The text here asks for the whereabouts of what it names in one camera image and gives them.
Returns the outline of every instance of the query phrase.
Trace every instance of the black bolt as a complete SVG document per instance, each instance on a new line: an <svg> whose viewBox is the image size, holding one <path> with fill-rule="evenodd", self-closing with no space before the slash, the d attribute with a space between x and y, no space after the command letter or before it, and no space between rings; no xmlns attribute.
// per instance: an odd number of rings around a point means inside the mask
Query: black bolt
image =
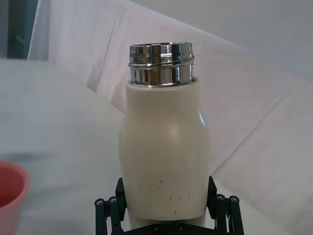
<svg viewBox="0 0 313 235"><path fill-rule="evenodd" d="M230 200L233 201L233 202L239 202L238 197L235 197L235 196L231 196Z"/></svg>
<svg viewBox="0 0 313 235"><path fill-rule="evenodd" d="M159 231L160 230L160 226L159 225L155 225L155 231Z"/></svg>
<svg viewBox="0 0 313 235"><path fill-rule="evenodd" d="M97 204L98 206L100 206L102 203L103 203L102 200L99 200L99 201L96 202L96 204Z"/></svg>
<svg viewBox="0 0 313 235"><path fill-rule="evenodd" d="M111 200L110 200L110 202L111 203L114 203L114 202L116 202L117 201L117 199L114 197L114 198L111 198Z"/></svg>
<svg viewBox="0 0 313 235"><path fill-rule="evenodd" d="M222 196L217 196L217 199L218 199L218 200L224 200L224 197L222 197Z"/></svg>

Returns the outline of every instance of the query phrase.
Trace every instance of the white bottle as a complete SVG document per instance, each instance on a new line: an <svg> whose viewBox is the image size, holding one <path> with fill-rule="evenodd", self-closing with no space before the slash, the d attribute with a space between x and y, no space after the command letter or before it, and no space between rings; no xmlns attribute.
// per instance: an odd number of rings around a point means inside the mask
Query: white bottle
<svg viewBox="0 0 313 235"><path fill-rule="evenodd" d="M130 47L119 157L130 213L186 220L205 212L209 136L191 43Z"/></svg>

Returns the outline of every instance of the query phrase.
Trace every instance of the white fabric backdrop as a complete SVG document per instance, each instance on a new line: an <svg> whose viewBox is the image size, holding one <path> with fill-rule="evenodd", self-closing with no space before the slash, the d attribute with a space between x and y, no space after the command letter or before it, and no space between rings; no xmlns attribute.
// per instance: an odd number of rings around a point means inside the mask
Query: white fabric backdrop
<svg viewBox="0 0 313 235"><path fill-rule="evenodd" d="M50 0L38 0L28 60L48 60Z"/></svg>
<svg viewBox="0 0 313 235"><path fill-rule="evenodd" d="M126 0L54 0L50 7L48 60L121 111L128 46L191 41L212 174L286 230L310 234L312 81ZM34 37L31 50L36 46Z"/></svg>

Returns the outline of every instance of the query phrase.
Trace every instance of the screw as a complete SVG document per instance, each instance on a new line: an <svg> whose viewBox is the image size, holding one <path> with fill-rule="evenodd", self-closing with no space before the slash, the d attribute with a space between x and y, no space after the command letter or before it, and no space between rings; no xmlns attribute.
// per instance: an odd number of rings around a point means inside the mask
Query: screw
<svg viewBox="0 0 313 235"><path fill-rule="evenodd" d="M233 202L238 202L238 198L237 197L230 197L230 200Z"/></svg>
<svg viewBox="0 0 313 235"><path fill-rule="evenodd" d="M102 200L99 200L99 201L96 202L96 204L97 204L98 206L102 205L102 203L103 203Z"/></svg>
<svg viewBox="0 0 313 235"><path fill-rule="evenodd" d="M155 231L159 231L160 230L160 226L159 225L155 225Z"/></svg>
<svg viewBox="0 0 313 235"><path fill-rule="evenodd" d="M184 231L184 230L187 229L187 226L186 226L185 224L181 224L181 225L179 226L179 229L180 229L181 231Z"/></svg>
<svg viewBox="0 0 313 235"><path fill-rule="evenodd" d="M117 199L114 197L114 198L111 198L111 200L110 200L110 202L111 203L114 203L114 202L116 202L117 201Z"/></svg>

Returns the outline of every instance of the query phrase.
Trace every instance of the wall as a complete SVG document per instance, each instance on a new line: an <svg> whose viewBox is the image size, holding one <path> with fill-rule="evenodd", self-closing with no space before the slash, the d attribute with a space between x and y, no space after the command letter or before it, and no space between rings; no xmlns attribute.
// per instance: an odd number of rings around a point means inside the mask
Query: wall
<svg viewBox="0 0 313 235"><path fill-rule="evenodd" d="M6 57L9 0L0 0L0 58Z"/></svg>
<svg viewBox="0 0 313 235"><path fill-rule="evenodd" d="M37 0L9 0L9 58L27 58L36 7ZM22 39L22 43L16 40L17 36Z"/></svg>
<svg viewBox="0 0 313 235"><path fill-rule="evenodd" d="M312 0L133 0L313 75Z"/></svg>

